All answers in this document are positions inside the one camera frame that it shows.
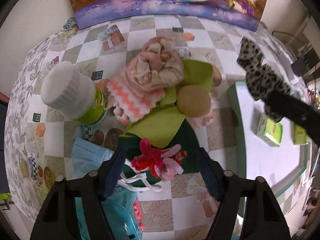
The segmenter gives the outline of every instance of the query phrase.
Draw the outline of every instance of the white string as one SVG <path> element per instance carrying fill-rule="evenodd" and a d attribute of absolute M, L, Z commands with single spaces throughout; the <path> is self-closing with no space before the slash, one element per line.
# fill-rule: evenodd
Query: white string
<path fill-rule="evenodd" d="M 129 166 L 136 173 L 136 175 L 131 178 L 127 178 L 124 175 L 124 173 L 121 172 L 120 173 L 121 179 L 118 180 L 118 185 L 120 185 L 121 187 L 124 187 L 130 191 L 135 191 L 135 192 L 143 192 L 143 191 L 147 191 L 150 189 L 154 192 L 160 192 L 162 190 L 161 185 L 156 185 L 156 184 L 151 185 L 147 181 L 147 174 L 142 173 L 140 171 L 137 171 L 134 167 L 132 167 L 131 162 L 128 159 L 125 159 L 124 164 Z M 134 186 L 130 185 L 130 183 L 135 182 L 137 180 L 141 180 L 144 183 L 144 185 L 146 185 L 146 187 L 134 187 Z"/>

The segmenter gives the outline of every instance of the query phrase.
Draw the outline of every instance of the green container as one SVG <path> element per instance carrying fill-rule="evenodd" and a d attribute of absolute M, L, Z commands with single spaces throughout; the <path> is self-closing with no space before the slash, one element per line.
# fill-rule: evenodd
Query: green container
<path fill-rule="evenodd" d="M 282 141 L 283 126 L 268 118 L 265 113 L 261 114 L 257 136 L 270 146 L 279 147 Z"/>
<path fill-rule="evenodd" d="M 307 143 L 307 132 L 304 128 L 294 124 L 293 144 L 301 145 Z"/>

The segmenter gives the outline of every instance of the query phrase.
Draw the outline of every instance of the checkered tablecloth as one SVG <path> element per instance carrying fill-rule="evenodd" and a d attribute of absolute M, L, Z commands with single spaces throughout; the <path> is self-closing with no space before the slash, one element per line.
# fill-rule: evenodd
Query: checkered tablecloth
<path fill-rule="evenodd" d="M 125 41 L 104 51 L 97 36 L 112 25 L 117 25 Z M 195 39 L 186 41 L 181 32 L 174 32 L 172 28 L 182 28 L 184 33 L 191 33 Z M 41 86 L 50 64 L 70 61 L 82 74 L 94 77 L 98 82 L 100 78 L 112 77 L 155 36 L 172 39 L 178 48 L 187 49 L 192 57 L 209 61 L 220 69 L 222 83 L 211 90 L 214 121 L 207 127 L 197 129 L 196 134 L 200 145 L 212 159 L 219 161 L 224 169 L 236 172 L 236 120 L 226 91 L 234 82 L 243 81 L 245 77 L 244 70 L 236 63 L 242 37 L 256 41 L 266 56 L 265 62 L 279 74 L 285 75 L 268 48 L 273 45 L 262 27 L 253 33 L 198 17 L 146 15 L 104 22 L 78 31 L 62 30 L 28 54 L 9 103 L 5 138 L 8 181 L 15 203 L 26 216 L 35 220 L 39 196 L 33 188 L 35 181 L 22 177 L 19 163 L 27 157 L 43 156 L 42 165 L 50 167 L 56 176 L 73 178 L 71 149 L 73 134 L 79 124 L 66 120 L 59 111 L 46 106 L 41 100 Z M 43 123 L 45 133 L 40 137 L 37 129 Z M 278 198 L 285 214 L 304 190 L 303 176 L 306 174 Z M 161 184 L 163 190 L 159 193 L 138 193 L 144 212 L 144 239 L 186 240 L 190 236 L 194 236 L 191 239 L 203 239 L 218 203 L 209 196 L 201 177 L 198 174 L 182 174 Z"/>

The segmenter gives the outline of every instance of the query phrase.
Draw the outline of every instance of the pink knitted fabric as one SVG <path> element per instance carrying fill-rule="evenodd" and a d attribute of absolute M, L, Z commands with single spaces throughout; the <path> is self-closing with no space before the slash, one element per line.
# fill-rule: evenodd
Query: pink knitted fabric
<path fill-rule="evenodd" d="M 163 88 L 182 80 L 182 62 L 172 41 L 153 38 L 107 83 L 107 108 L 115 107 L 114 114 L 124 125 L 136 122 L 165 96 Z"/>
<path fill-rule="evenodd" d="M 203 117 L 195 117 L 195 118 L 191 118 L 188 116 L 186 117 L 186 120 L 191 125 L 193 130 L 195 130 L 201 126 L 209 125 L 213 121 L 213 119 L 214 119 L 214 115 L 213 115 L 212 109 L 210 109 L 210 112 Z"/>

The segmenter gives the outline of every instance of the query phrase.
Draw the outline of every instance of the leopard print cloth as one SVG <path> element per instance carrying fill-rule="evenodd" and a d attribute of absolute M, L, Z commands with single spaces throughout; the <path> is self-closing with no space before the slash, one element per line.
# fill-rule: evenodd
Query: leopard print cloth
<path fill-rule="evenodd" d="M 269 93 L 277 90 L 290 95 L 289 85 L 279 77 L 269 65 L 262 62 L 265 56 L 260 47 L 246 37 L 242 38 L 238 64 L 246 71 L 245 82 L 254 100 L 266 102 Z M 265 104 L 265 112 L 275 122 L 281 121 L 283 116 L 272 112 L 270 106 Z"/>

